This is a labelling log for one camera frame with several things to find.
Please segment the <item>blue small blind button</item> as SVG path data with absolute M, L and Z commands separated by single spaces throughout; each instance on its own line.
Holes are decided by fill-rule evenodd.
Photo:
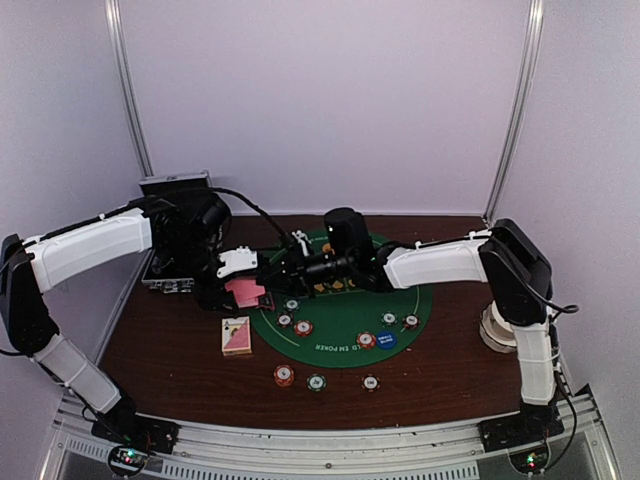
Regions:
M 392 350 L 397 346 L 398 339 L 394 332 L 381 331 L 376 334 L 376 345 L 383 350 Z

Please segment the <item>red five chip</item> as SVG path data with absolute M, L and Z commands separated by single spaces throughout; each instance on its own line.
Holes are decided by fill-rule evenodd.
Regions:
M 294 333 L 300 337 L 309 336 L 313 332 L 313 329 L 313 323 L 308 320 L 300 320 L 294 325 Z
M 356 343 L 361 349 L 373 349 L 376 346 L 376 336 L 370 332 L 361 332 L 356 337 Z

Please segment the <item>orange poker chip stack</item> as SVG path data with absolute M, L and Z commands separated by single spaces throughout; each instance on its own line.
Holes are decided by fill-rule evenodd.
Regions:
M 294 369 L 289 365 L 279 365 L 273 372 L 274 381 L 279 387 L 288 387 L 295 380 Z

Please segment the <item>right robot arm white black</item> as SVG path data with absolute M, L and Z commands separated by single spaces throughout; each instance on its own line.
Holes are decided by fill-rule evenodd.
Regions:
M 306 297 L 315 285 L 342 278 L 376 293 L 440 283 L 485 283 L 499 318 L 514 334 L 521 375 L 518 412 L 479 425 L 485 450 L 543 442 L 563 433 L 556 405 L 555 321 L 579 308 L 553 303 L 550 262 L 515 222 L 502 219 L 457 239 L 375 246 L 364 216 L 352 208 L 333 209 L 323 221 L 330 252 L 315 253 L 305 237 L 290 234 L 283 239 L 283 254 L 260 261 L 258 284 Z

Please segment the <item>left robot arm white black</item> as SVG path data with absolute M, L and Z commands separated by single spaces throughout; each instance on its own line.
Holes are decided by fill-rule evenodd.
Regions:
M 256 270 L 259 255 L 247 247 L 222 252 L 216 245 L 230 216 L 221 193 L 196 188 L 145 196 L 42 236 L 3 240 L 1 317 L 11 353 L 28 358 L 78 397 L 96 417 L 94 434 L 143 450 L 156 430 L 138 416 L 134 400 L 65 337 L 44 293 L 117 258 L 153 250 L 194 280 L 202 306 L 229 308 L 226 282 Z

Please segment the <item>pink-backed playing card deck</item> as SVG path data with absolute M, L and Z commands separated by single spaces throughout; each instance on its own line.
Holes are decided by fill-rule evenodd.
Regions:
M 233 279 L 225 284 L 225 289 L 233 295 L 239 308 L 257 307 L 260 298 L 266 294 L 265 287 L 251 278 Z

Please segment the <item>green poker chip stack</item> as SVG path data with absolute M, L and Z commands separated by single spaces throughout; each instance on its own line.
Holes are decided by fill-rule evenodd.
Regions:
M 318 393 L 327 387 L 327 380 L 322 374 L 314 373 L 307 377 L 306 386 L 311 392 Z

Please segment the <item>brown poker chip stack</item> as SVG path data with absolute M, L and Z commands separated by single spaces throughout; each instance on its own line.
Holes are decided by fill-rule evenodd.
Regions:
M 380 380 L 375 375 L 366 375 L 361 379 L 361 387 L 367 392 L 374 392 L 380 388 Z

